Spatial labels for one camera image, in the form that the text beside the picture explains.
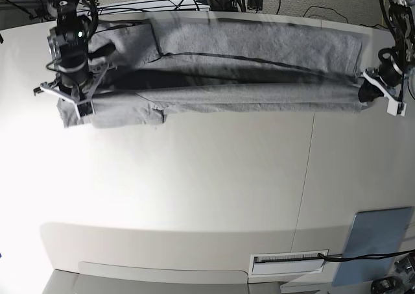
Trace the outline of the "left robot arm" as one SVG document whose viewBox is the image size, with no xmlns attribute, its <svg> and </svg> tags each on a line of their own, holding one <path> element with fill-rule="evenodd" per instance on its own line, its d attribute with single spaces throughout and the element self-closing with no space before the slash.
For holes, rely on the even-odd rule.
<svg viewBox="0 0 415 294">
<path fill-rule="evenodd" d="M 387 99 L 387 113 L 404 116 L 404 91 L 414 97 L 414 0 L 379 0 L 383 19 L 395 45 L 380 49 L 379 65 L 362 72 L 358 96 L 362 103 Z"/>
</svg>

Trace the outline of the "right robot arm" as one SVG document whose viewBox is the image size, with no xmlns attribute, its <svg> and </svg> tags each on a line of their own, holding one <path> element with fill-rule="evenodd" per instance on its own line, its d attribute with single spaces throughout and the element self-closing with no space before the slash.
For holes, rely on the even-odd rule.
<svg viewBox="0 0 415 294">
<path fill-rule="evenodd" d="M 107 43 L 89 50 L 89 41 L 99 24 L 94 0 L 48 0 L 48 5 L 56 17 L 56 26 L 48 37 L 52 60 L 45 67 L 56 73 L 56 78 L 33 92 L 49 93 L 73 105 L 80 119 L 94 113 L 92 97 L 110 68 L 108 62 L 93 66 L 90 62 L 110 56 L 115 45 Z"/>
</svg>

